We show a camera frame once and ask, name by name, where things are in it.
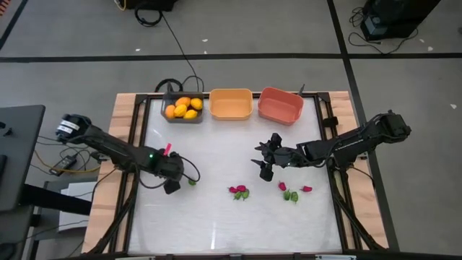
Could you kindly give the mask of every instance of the wooden table frame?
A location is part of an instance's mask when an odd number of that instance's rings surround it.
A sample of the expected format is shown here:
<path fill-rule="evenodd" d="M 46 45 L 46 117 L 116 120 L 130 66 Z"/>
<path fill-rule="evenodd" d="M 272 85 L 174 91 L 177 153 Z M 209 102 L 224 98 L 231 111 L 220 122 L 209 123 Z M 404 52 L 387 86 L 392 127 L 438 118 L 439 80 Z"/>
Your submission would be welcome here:
<path fill-rule="evenodd" d="M 343 134 L 349 130 L 357 128 L 356 118 L 352 108 L 352 103 L 348 92 L 317 92 L 307 95 L 316 94 L 315 103 L 319 103 L 321 111 L 319 113 L 321 119 L 336 116 L 339 120 L 339 125 L 330 131 L 321 131 L 325 133 L 324 139 L 330 139 L 337 134 Z M 113 110 L 113 117 L 110 122 L 109 134 L 118 137 L 124 141 L 138 146 L 144 143 L 143 129 L 146 129 L 148 114 L 145 113 L 145 108 L 149 102 L 145 102 L 149 96 L 159 97 L 162 94 L 118 94 Z M 254 97 L 258 97 L 259 93 L 254 92 Z M 356 168 L 369 173 L 366 160 L 358 159 L 354 164 Z M 113 169 L 111 162 L 104 162 L 101 165 L 98 180 L 109 174 Z M 347 175 L 340 175 L 339 172 L 333 173 L 336 179 L 336 184 L 341 192 L 341 195 L 346 198 L 346 202 L 352 204 L 352 208 L 358 220 L 364 225 L 366 230 L 371 234 L 377 243 L 383 247 L 388 247 L 387 237 L 383 226 L 383 220 L 380 216 L 378 200 L 375 195 L 375 189 L 372 186 L 371 180 L 356 170 L 348 170 Z M 96 192 L 90 213 L 87 232 L 82 246 L 82 252 L 87 252 L 99 241 L 108 226 L 113 221 L 115 212 L 118 210 L 126 199 L 132 184 L 132 175 L 122 175 L 120 171 L 114 172 L 100 183 Z M 367 247 L 357 234 L 352 231 L 352 226 L 348 218 L 342 212 L 337 212 L 339 233 L 344 234 L 345 239 L 342 240 L 344 249 L 365 249 Z M 129 233 L 131 229 L 130 221 L 133 216 L 133 211 L 129 212 L 122 222 L 118 237 L 114 238 L 110 245 L 106 248 L 109 252 L 119 252 L 128 250 Z"/>

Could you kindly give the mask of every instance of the wooden board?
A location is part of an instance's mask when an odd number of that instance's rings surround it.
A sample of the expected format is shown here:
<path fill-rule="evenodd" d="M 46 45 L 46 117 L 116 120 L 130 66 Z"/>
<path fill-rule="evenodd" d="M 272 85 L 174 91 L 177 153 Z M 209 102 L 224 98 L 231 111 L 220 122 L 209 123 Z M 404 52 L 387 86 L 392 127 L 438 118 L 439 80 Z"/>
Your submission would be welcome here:
<path fill-rule="evenodd" d="M 337 126 L 338 134 L 357 128 L 357 122 L 354 116 L 352 103 L 349 98 L 349 93 L 346 91 L 329 92 L 329 95 L 331 96 L 332 110 L 339 120 L 339 125 Z M 135 97 L 136 94 L 134 93 L 124 93 L 118 94 L 115 100 L 109 134 L 112 134 L 124 141 L 128 140 L 131 119 L 134 111 Z M 143 110 L 144 109 L 140 109 L 139 120 L 137 121 L 135 144 L 139 143 L 142 123 L 141 113 Z M 354 165 L 356 168 L 369 173 L 367 161 L 358 160 Z M 112 163 L 104 162 L 101 165 L 98 180 L 106 176 L 112 169 Z M 348 174 L 354 210 L 357 218 L 380 245 L 388 247 L 382 218 L 380 216 L 377 199 L 375 197 L 375 191 L 370 179 L 353 169 L 349 170 Z M 96 245 L 113 221 L 120 182 L 121 172 L 116 171 L 98 185 L 92 205 L 92 211 L 90 212 L 90 219 L 88 222 L 87 232 L 85 234 L 84 244 L 82 246 L 82 253 L 89 251 Z M 124 221 L 121 225 L 121 229 L 119 230 L 119 235 L 125 233 L 125 225 L 126 223 Z M 347 235 L 349 234 L 347 238 L 349 247 L 353 248 L 351 247 L 351 230 L 348 230 L 349 225 L 345 226 L 347 229 Z M 124 235 L 119 236 L 116 247 L 117 251 L 122 250 L 123 238 Z"/>

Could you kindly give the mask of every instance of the table leg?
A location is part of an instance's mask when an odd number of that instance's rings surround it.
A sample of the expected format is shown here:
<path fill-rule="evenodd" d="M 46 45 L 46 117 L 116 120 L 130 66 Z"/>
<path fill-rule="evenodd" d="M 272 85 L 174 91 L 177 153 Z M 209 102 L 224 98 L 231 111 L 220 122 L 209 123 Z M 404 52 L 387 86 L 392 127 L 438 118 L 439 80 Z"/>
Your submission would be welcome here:
<path fill-rule="evenodd" d="M 92 203 L 90 201 L 66 196 L 28 184 L 24 185 L 20 204 L 57 209 L 64 212 L 87 216 L 90 215 L 90 210 L 92 208 Z"/>

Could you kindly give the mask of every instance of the black metal frame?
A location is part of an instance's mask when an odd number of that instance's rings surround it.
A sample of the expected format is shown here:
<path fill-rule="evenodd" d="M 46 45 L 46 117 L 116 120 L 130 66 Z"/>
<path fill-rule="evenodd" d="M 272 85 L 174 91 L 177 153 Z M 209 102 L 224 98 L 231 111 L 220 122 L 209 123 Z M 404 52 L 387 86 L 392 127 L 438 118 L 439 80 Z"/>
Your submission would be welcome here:
<path fill-rule="evenodd" d="M 260 93 L 253 93 L 253 98 L 254 99 L 259 98 L 259 97 L 260 97 Z M 148 120 L 149 120 L 149 112 L 150 112 L 150 108 L 151 108 L 151 101 L 152 100 L 160 100 L 162 98 L 163 98 L 163 95 L 161 95 L 161 94 L 153 94 L 153 95 L 140 94 L 140 95 L 136 95 L 135 104 L 134 104 L 134 111 L 133 111 L 133 117 L 132 117 L 132 121 L 131 121 L 130 132 L 129 132 L 129 135 L 128 135 L 128 142 L 129 143 L 133 144 L 133 142 L 134 142 L 134 137 L 135 137 L 135 132 L 136 132 L 136 125 L 138 123 L 138 117 L 139 117 L 141 104 L 144 103 L 144 114 L 143 114 L 143 122 L 142 122 L 142 125 L 141 125 L 141 136 L 140 136 L 138 145 L 143 145 L 144 141 L 146 139 L 147 124 L 148 124 Z M 208 99 L 209 94 L 208 93 L 204 94 L 204 98 Z M 328 92 L 303 93 L 302 98 L 312 98 L 314 100 L 315 111 L 316 111 L 316 115 L 318 117 L 319 130 L 320 130 L 320 133 L 321 133 L 321 139 L 322 140 L 327 140 L 326 127 L 323 125 L 323 119 L 325 119 L 325 118 L 324 118 L 324 116 L 322 114 L 321 101 L 323 103 L 325 103 L 325 105 L 326 105 L 327 118 L 333 117 L 334 112 L 332 111 L 332 106 L 331 106 L 329 93 Z M 332 137 L 334 138 L 337 135 L 336 127 L 332 126 L 332 127 L 329 127 L 329 129 L 331 130 Z M 342 214 L 341 214 L 341 208 L 334 200 L 334 196 L 335 196 L 334 191 L 336 191 L 336 189 L 337 189 L 337 187 L 335 186 L 336 181 L 335 181 L 334 171 L 331 168 L 327 168 L 327 172 L 328 172 L 329 183 L 330 183 L 330 186 L 331 186 L 331 195 L 332 195 L 332 199 L 333 199 L 333 206 L 334 206 L 334 211 L 335 211 L 335 215 L 336 215 L 336 221 L 337 221 L 337 225 L 339 227 L 339 238 L 340 238 L 340 241 L 341 241 L 342 251 L 349 250 L 348 243 L 347 243 L 346 231 L 345 231 L 345 227 L 344 227 L 344 220 L 343 220 L 343 217 L 342 217 Z M 116 211 L 115 211 L 116 214 L 117 214 L 117 212 L 119 212 L 119 210 L 120 210 L 120 208 L 121 208 L 121 206 L 123 204 L 123 197 L 124 197 L 124 195 L 126 193 L 127 179 L 128 179 L 128 176 L 126 174 L 123 175 L 122 180 L 121 180 L 121 188 L 120 188 L 119 194 L 118 194 L 118 201 L 117 201 L 117 205 L 116 205 Z M 343 188 L 344 188 L 344 199 L 347 202 L 348 207 L 354 212 L 353 206 L 352 206 L 352 198 L 351 198 L 351 194 L 350 194 L 350 191 L 349 191 L 349 185 L 348 185 L 348 183 L 343 183 L 344 181 L 347 182 L 347 178 L 343 177 L 341 181 L 342 181 L 342 185 L 343 185 Z M 126 233 L 124 234 L 123 251 L 122 251 L 124 253 L 128 252 L 128 245 L 129 245 L 129 242 L 130 242 L 130 235 L 131 235 L 131 227 L 132 227 L 132 222 L 133 222 L 133 216 L 134 216 L 134 207 L 128 212 L 127 227 L 126 227 Z M 352 230 L 353 230 L 353 234 L 354 234 L 355 249 L 361 249 L 362 248 L 361 247 L 361 240 L 359 239 L 359 236 L 358 236 L 357 232 L 355 231 L 355 229 L 353 228 L 353 226 L 352 226 Z M 110 247 L 109 247 L 109 252 L 110 253 L 114 253 L 116 251 L 116 242 L 117 242 L 117 240 L 118 240 L 118 237 L 114 237 L 111 240 Z M 306 259 L 307 257 L 309 259 L 314 259 L 315 258 L 314 255 L 311 255 L 311 254 L 310 255 L 305 255 L 304 254 L 302 256 L 303 256 L 304 259 Z M 175 256 L 176 259 L 180 259 L 182 257 L 183 256 Z M 184 256 L 184 257 L 187 257 L 188 259 L 191 259 L 191 258 L 194 258 L 195 256 Z M 200 256 L 201 259 L 220 259 L 222 257 L 223 256 L 217 256 L 217 255 Z M 251 257 L 258 259 L 261 256 L 252 255 Z M 272 257 L 275 257 L 275 259 L 298 259 L 298 257 L 301 257 L 301 255 L 300 255 L 300 253 L 293 253 L 293 254 L 284 254 L 284 255 L 273 255 Z"/>

